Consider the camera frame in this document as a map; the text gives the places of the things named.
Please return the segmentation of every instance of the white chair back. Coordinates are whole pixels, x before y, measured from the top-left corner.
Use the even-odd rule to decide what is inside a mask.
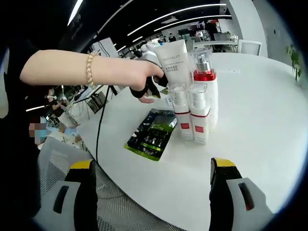
[[[262,42],[239,39],[237,52],[244,54],[260,55]]]

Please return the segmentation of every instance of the ceiling light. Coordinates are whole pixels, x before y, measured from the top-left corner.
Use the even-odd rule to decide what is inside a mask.
[[[166,14],[166,15],[163,15],[163,16],[161,16],[161,17],[159,17],[159,18],[156,18],[156,19],[154,19],[154,20],[152,20],[152,21],[150,21],[150,22],[148,22],[148,23],[146,23],[146,24],[140,26],[139,28],[137,28],[137,29],[133,30],[132,32],[130,32],[127,36],[132,35],[132,34],[135,33],[137,30],[140,30],[141,28],[144,28],[145,26],[147,26],[147,25],[149,25],[149,24],[151,24],[151,23],[153,23],[153,22],[156,22],[156,21],[159,20],[159,19],[162,19],[162,18],[164,18],[164,17],[168,17],[168,16],[170,16],[170,15],[172,15],[172,14],[175,14],[175,13],[179,13],[179,12],[187,11],[187,10],[192,10],[192,9],[196,9],[196,8],[201,8],[201,7],[208,7],[208,6],[226,6],[226,5],[227,5],[227,4],[225,4],[225,3],[220,3],[220,4],[207,4],[207,5],[200,5],[200,6],[192,6],[192,7],[188,7],[188,8],[185,8],[185,9],[178,10],[178,11],[174,11],[174,12],[172,12],[172,13],[168,13],[168,14]]]
[[[139,38],[133,40],[133,42],[135,42],[135,41],[137,41],[137,40],[139,40],[139,39],[141,39],[141,38],[142,38],[142,36],[140,36]]]
[[[121,47],[119,50],[117,50],[116,52],[119,52],[121,50],[123,50],[126,46]]]
[[[163,26],[161,28],[158,28],[158,29],[154,30],[154,32],[157,31],[157,30],[164,29],[164,28],[166,28],[168,26],[173,26],[173,25],[178,24],[178,23],[183,23],[183,22],[187,22],[187,21],[191,21],[191,20],[197,20],[197,19],[201,19],[201,18],[213,18],[213,17],[231,17],[231,15],[210,15],[210,16],[202,16],[202,17],[190,18],[190,19],[186,19],[186,20],[179,21],[179,22],[176,22],[176,23],[171,23],[171,24],[169,24],[167,26]]]
[[[30,108],[30,109],[27,109],[26,112],[32,111],[32,110],[35,110],[35,109],[39,109],[39,108],[42,108],[42,107],[45,107],[45,106],[43,105],[43,106],[39,106],[39,107]]]
[[[73,11],[72,11],[72,13],[71,13],[71,16],[69,17],[69,20],[68,20],[68,24],[67,24],[67,25],[69,25],[69,24],[71,23],[71,21],[73,20],[73,18],[75,17],[76,13],[77,13],[78,10],[79,10],[79,7],[80,7],[81,4],[82,4],[82,1],[83,1],[83,0],[77,0],[75,6],[74,6],[74,8],[73,8]]]

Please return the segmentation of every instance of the face mask package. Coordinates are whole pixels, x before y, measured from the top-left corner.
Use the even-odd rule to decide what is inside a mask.
[[[177,119],[173,111],[151,109],[125,148],[148,159],[158,161],[176,124]]]

